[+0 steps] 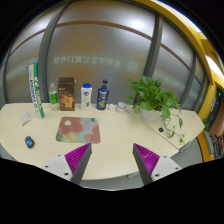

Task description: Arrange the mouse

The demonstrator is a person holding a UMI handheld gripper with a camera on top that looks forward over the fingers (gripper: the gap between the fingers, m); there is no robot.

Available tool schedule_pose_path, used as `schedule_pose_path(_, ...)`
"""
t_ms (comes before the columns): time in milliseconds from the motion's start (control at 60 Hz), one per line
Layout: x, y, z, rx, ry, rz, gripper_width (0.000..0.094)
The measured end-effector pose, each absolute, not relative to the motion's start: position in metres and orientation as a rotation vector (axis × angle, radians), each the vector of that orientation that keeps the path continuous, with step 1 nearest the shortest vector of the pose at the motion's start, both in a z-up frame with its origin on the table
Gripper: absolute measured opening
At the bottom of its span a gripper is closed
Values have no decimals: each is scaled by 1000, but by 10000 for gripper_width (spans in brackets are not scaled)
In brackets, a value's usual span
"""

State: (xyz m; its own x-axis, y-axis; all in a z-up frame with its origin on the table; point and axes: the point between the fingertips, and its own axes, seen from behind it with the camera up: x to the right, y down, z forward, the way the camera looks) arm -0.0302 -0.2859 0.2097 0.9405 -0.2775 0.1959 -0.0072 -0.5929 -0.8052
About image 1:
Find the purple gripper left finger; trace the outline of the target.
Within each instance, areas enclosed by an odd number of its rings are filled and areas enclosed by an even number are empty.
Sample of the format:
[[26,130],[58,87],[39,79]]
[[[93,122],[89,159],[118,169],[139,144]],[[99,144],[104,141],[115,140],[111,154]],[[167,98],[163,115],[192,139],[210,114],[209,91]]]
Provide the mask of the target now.
[[91,144],[87,143],[65,155],[57,154],[43,165],[43,169],[79,185],[91,154]]

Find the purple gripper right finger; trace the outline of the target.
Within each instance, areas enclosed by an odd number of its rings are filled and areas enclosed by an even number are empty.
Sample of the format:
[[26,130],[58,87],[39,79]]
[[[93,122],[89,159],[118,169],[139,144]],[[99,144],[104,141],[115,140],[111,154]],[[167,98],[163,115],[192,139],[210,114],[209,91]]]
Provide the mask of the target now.
[[144,185],[181,170],[170,157],[159,156],[136,143],[133,144],[133,155]]

